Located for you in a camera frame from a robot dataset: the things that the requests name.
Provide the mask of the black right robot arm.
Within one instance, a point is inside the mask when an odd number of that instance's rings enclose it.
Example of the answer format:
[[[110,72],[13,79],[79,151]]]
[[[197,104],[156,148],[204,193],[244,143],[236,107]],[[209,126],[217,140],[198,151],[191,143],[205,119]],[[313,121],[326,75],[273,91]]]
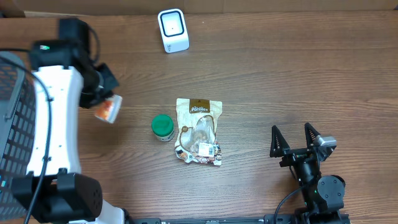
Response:
[[[346,183],[338,175],[322,175],[321,163],[335,151],[336,139],[320,134],[310,123],[305,123],[307,146],[291,149],[279,128],[271,129],[269,155],[279,157],[281,167],[288,167],[299,187],[285,196],[275,209],[272,223],[349,223],[342,215]],[[301,193],[305,206],[295,210],[286,220],[279,216],[280,208],[292,196]]]

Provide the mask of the orange Kleenex tissue pack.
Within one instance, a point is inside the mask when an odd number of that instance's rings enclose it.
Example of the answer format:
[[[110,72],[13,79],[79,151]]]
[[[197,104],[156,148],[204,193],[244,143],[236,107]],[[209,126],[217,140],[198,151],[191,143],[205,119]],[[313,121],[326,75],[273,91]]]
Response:
[[[95,117],[113,124],[118,116],[121,103],[123,98],[119,95],[113,95],[110,98],[105,99],[102,104],[100,104],[99,108],[95,111]]]

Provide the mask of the green lid jar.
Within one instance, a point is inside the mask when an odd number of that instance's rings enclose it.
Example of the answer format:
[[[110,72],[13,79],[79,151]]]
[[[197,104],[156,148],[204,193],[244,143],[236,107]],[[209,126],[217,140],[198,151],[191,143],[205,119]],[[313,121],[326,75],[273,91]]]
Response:
[[[162,142],[171,141],[175,136],[174,122],[166,114],[157,115],[151,123],[152,132]]]

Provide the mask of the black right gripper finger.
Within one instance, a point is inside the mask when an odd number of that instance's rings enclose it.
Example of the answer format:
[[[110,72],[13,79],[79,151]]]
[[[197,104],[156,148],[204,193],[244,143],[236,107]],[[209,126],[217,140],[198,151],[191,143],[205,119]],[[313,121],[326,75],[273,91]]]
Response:
[[[273,125],[271,134],[270,157],[284,156],[285,153],[290,150],[290,146],[276,125]]]
[[[305,123],[305,137],[308,148],[313,146],[316,137],[319,135],[320,133],[310,123]]]

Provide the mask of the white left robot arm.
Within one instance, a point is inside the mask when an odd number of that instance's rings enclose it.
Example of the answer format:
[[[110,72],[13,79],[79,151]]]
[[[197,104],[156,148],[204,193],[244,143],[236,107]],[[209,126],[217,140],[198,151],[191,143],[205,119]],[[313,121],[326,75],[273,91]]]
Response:
[[[105,64],[90,57],[95,31],[77,18],[60,19],[58,38],[38,40],[29,50],[32,77],[14,108],[16,127],[7,136],[6,152],[30,149],[27,169],[12,180],[13,197],[26,219],[39,223],[131,223],[128,212],[108,203],[100,183],[81,172],[78,155],[78,110],[109,106],[113,122],[121,97]]]

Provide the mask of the brown Pantree snack pouch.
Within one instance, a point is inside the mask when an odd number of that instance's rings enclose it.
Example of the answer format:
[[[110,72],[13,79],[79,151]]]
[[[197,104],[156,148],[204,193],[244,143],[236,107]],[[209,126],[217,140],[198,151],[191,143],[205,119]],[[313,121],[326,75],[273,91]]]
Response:
[[[176,156],[187,164],[222,165],[222,152],[216,139],[223,103],[205,99],[176,100],[178,136]]]

